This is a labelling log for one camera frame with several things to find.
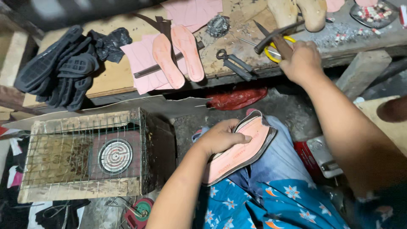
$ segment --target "green spool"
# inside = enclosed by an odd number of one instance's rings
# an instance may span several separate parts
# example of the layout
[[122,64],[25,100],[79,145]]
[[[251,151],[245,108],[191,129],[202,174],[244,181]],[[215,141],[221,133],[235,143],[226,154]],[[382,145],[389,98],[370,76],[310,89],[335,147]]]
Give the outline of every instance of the green spool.
[[146,201],[140,201],[136,205],[135,209],[138,213],[140,213],[142,215],[142,217],[135,215],[135,217],[138,221],[143,222],[143,221],[146,221],[149,219],[149,216],[151,213],[151,206],[149,203],[147,203]]

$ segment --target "hand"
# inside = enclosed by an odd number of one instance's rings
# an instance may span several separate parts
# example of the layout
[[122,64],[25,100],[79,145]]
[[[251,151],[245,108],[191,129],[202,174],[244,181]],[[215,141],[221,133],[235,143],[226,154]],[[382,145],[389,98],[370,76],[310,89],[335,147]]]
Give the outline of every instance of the hand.
[[249,143],[252,140],[251,136],[232,133],[239,122],[239,119],[229,119],[217,123],[203,134],[194,146],[203,148],[208,156],[211,156],[223,152],[235,144]]
[[285,75],[294,83],[302,86],[304,82],[324,72],[321,67],[321,55],[317,45],[312,41],[298,41],[293,45],[294,54],[289,60],[282,60],[279,65]]

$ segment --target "brown leather strip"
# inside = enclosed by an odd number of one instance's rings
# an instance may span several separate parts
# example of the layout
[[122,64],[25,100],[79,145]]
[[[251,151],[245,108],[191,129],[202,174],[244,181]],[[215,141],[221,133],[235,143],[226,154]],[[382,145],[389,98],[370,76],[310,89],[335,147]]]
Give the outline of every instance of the brown leather strip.
[[175,66],[178,67],[177,65],[177,59],[175,58],[175,53],[174,49],[172,48],[173,42],[171,40],[171,21],[166,20],[161,16],[156,16],[155,19],[157,21],[154,21],[153,19],[146,17],[144,15],[138,14],[138,13],[133,13],[134,16],[143,19],[145,22],[149,23],[152,27],[157,29],[160,33],[163,33],[168,40],[171,43],[171,59],[173,60]]
[[[202,43],[202,41],[199,41],[197,43],[198,50],[201,50],[204,47],[205,47],[205,45]],[[182,53],[178,53],[177,55],[175,55],[176,60],[180,60],[182,57],[184,57],[182,55]],[[160,68],[160,66],[158,64],[156,64],[156,65],[151,66],[149,68],[146,68],[146,69],[144,69],[142,71],[139,71],[138,73],[134,73],[134,78],[138,79],[138,78],[140,78],[142,76],[154,73],[154,72],[159,71],[159,70],[161,70],[161,68]]]

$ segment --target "pliers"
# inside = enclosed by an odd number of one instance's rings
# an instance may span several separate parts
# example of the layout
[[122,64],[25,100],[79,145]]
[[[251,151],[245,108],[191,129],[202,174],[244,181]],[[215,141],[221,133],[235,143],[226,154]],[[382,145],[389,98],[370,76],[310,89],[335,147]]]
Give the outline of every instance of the pliers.
[[[226,67],[230,68],[232,71],[234,71],[240,77],[242,77],[245,81],[250,81],[255,75],[257,75],[257,72],[250,65],[243,62],[243,60],[237,58],[233,54],[228,55],[226,53],[225,49],[219,49],[219,51],[216,53],[216,58],[217,59],[223,59],[223,66],[226,66]],[[245,72],[243,69],[239,68],[237,65],[232,63],[229,59],[233,60],[238,65],[242,66],[248,72]]]

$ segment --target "wire mesh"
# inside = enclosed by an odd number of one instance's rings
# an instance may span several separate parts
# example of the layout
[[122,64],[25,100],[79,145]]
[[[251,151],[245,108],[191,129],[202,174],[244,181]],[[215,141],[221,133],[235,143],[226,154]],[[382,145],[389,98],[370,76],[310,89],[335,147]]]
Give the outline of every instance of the wire mesh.
[[142,176],[145,123],[123,115],[30,136],[21,189]]

